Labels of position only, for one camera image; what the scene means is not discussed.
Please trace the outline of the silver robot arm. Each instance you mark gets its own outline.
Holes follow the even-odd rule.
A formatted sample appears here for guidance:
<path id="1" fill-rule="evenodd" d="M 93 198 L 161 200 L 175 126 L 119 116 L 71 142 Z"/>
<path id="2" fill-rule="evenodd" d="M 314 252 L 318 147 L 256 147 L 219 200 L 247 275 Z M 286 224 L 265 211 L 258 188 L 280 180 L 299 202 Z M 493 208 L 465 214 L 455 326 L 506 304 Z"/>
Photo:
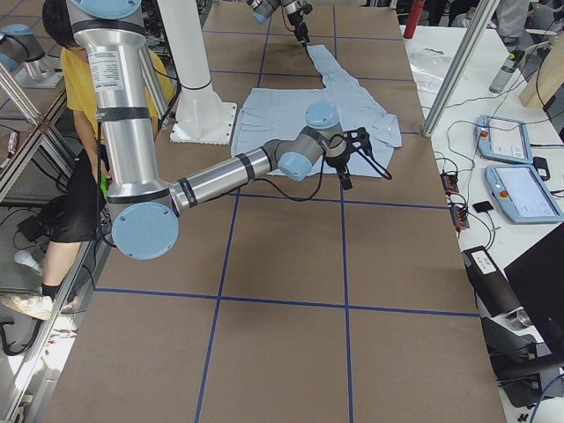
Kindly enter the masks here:
<path id="1" fill-rule="evenodd" d="M 248 0 L 246 4 L 253 11 L 253 16 L 259 24 L 264 24 L 280 9 L 283 17 L 287 18 L 288 26 L 296 40 L 306 47 L 310 43 L 308 27 L 304 17 L 308 15 L 313 6 L 308 1 L 301 0 Z"/>
<path id="2" fill-rule="evenodd" d="M 352 132 L 326 101 L 310 105 L 293 140 L 274 139 L 176 182 L 160 178 L 150 117 L 163 108 L 160 82 L 146 47 L 138 1 L 70 1 L 75 41 L 88 54 L 96 118 L 106 142 L 113 181 L 107 201 L 112 240 L 126 256 L 166 254 L 179 235 L 179 215 L 278 170 L 300 182 L 314 165 L 335 168 L 349 184 Z"/>

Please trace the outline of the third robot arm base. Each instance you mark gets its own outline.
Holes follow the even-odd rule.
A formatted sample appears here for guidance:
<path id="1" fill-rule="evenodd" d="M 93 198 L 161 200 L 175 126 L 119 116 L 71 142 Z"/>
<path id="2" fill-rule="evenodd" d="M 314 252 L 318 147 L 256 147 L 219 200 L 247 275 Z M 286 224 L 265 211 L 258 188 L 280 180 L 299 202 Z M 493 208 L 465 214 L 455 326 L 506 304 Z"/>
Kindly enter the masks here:
<path id="1" fill-rule="evenodd" d="M 48 56 L 23 24 L 1 28 L 1 64 L 24 88 L 53 89 L 63 78 L 60 61 Z"/>

